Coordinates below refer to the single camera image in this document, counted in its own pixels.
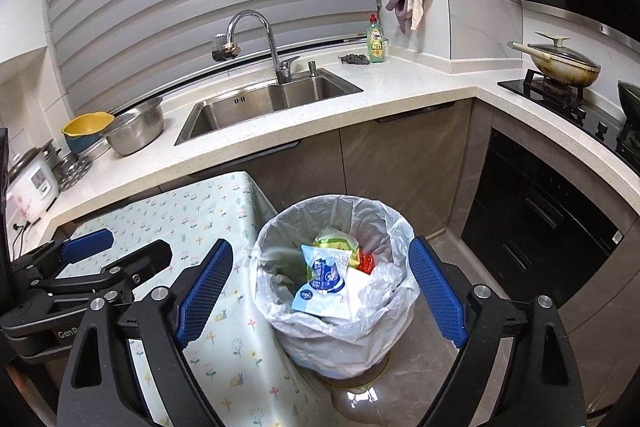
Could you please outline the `yellow green snack wrapper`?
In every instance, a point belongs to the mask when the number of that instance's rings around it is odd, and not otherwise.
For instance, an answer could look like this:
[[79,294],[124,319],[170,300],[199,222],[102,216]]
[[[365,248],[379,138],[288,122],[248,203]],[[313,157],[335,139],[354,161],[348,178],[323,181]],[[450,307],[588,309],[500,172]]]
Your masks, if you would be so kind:
[[352,268],[358,268],[360,265],[361,248],[359,242],[354,236],[336,228],[325,228],[316,236],[312,245],[319,248],[347,251],[349,253],[348,265]]

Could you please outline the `black oven door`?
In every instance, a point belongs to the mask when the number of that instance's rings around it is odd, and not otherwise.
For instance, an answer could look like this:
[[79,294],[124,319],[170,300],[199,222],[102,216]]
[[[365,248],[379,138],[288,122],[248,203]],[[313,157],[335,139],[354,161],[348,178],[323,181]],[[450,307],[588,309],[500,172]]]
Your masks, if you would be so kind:
[[513,300],[562,306],[624,234],[594,202],[524,146],[491,132],[462,241]]

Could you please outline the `round steel steamer rack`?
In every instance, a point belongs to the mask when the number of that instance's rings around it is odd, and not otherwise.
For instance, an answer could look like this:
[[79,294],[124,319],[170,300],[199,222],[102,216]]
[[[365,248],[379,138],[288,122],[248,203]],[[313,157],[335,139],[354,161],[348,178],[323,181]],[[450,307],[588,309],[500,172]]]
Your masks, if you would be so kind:
[[54,177],[58,181],[58,189],[61,192],[67,191],[79,182],[91,167],[90,158],[68,153],[53,168]]

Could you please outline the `chrome kitchen faucet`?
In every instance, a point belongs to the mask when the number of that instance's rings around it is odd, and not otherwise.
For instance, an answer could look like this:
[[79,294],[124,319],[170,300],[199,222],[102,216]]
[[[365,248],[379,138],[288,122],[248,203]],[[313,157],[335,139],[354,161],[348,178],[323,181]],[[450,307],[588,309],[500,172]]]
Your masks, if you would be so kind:
[[[254,20],[254,28],[249,31],[238,31],[239,23],[246,18]],[[236,13],[228,23],[227,29],[214,37],[212,59],[215,62],[233,60],[242,52],[248,54],[269,52],[278,83],[283,86],[293,80],[292,64],[298,56],[289,58],[279,56],[276,38],[269,20],[261,12],[248,9]]]

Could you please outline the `dark scouring pad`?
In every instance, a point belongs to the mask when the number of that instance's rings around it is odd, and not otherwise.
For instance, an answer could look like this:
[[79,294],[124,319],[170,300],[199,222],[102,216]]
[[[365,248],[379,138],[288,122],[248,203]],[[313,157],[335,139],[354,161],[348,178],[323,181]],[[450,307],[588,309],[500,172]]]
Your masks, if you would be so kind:
[[346,65],[369,65],[370,60],[367,55],[364,54],[345,54],[338,58],[342,64]]

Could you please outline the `beige pan with glass lid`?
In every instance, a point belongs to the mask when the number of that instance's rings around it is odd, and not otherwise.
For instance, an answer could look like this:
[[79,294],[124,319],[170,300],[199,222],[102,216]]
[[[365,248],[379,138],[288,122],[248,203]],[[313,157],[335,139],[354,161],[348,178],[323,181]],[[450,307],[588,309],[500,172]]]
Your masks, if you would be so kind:
[[549,36],[537,31],[547,39],[544,43],[518,43],[508,41],[512,50],[528,55],[541,74],[570,87],[590,87],[600,76],[601,66],[564,44],[567,37]]

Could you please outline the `stainless steel sink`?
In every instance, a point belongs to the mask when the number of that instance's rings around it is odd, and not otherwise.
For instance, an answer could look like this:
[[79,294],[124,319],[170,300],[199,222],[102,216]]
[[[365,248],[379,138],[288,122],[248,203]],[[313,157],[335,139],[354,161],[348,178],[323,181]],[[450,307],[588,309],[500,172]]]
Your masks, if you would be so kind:
[[256,82],[196,103],[176,144],[280,110],[360,92],[361,88],[323,68],[295,74],[283,86],[276,80]]

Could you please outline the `white rice cooker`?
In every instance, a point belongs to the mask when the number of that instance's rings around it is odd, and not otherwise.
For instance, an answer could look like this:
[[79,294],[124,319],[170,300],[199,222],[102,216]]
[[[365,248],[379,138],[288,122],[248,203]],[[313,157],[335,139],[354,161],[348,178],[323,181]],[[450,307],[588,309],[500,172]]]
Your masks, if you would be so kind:
[[22,217],[35,223],[58,198],[60,190],[41,148],[32,147],[9,171],[9,196]]

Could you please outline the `yellow blue mixing bowl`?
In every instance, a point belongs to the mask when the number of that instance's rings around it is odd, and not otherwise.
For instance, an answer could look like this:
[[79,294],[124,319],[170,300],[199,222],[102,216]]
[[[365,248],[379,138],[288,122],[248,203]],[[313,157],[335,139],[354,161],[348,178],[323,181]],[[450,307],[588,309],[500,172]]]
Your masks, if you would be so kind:
[[74,154],[98,142],[101,132],[109,126],[115,117],[106,112],[82,114],[68,122],[62,129],[65,142]]

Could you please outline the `clear plastic bag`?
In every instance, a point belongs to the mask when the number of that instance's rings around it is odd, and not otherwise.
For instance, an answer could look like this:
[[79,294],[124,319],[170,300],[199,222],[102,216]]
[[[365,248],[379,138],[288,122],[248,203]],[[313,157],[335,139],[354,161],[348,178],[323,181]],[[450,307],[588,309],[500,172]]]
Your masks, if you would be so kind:
[[406,267],[383,262],[357,291],[360,305],[355,317],[375,324],[385,320],[398,322],[420,296],[420,289]]

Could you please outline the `trash bin with plastic liner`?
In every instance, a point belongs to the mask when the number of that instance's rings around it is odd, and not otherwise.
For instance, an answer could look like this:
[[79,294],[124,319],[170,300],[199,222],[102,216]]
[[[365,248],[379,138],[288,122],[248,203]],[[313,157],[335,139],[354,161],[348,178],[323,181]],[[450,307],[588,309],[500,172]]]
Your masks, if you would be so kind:
[[349,379],[380,363],[413,320],[413,228],[394,208],[314,196],[260,230],[250,254],[255,307],[299,366]]

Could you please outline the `black gas stove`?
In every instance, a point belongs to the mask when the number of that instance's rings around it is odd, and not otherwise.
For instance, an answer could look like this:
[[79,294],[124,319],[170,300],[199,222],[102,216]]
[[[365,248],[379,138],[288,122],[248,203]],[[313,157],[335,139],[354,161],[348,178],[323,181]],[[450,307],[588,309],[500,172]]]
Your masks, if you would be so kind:
[[639,135],[603,109],[584,99],[584,89],[565,86],[529,69],[523,79],[499,81],[498,85],[545,107],[574,124],[639,173]]

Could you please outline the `stainless steel colander bowl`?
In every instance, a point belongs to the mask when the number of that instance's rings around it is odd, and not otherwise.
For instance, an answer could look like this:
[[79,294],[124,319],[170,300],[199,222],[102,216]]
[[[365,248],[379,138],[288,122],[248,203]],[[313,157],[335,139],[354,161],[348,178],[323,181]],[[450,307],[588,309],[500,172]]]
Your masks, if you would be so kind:
[[163,133],[165,118],[162,102],[161,96],[150,98],[117,116],[101,131],[116,154],[129,156],[137,153]]

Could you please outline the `floral light blue tablecloth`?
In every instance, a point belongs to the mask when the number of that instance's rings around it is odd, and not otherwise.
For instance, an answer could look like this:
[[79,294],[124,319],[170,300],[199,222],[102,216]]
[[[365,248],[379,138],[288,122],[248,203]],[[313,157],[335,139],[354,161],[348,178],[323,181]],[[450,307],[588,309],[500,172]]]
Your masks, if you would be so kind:
[[166,267],[131,303],[94,295],[62,381],[62,426],[309,426],[318,399],[250,298],[250,250],[273,209],[245,173],[134,202],[81,225],[112,246],[64,281],[129,254]]

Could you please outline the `white blue plastic bag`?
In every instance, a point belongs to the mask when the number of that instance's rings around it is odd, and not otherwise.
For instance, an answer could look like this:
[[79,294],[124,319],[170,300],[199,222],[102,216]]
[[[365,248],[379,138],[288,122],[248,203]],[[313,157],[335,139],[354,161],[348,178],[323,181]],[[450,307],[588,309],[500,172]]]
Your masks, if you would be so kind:
[[349,253],[303,245],[307,282],[296,291],[291,309],[322,319],[355,320],[357,291],[370,274],[348,265]]

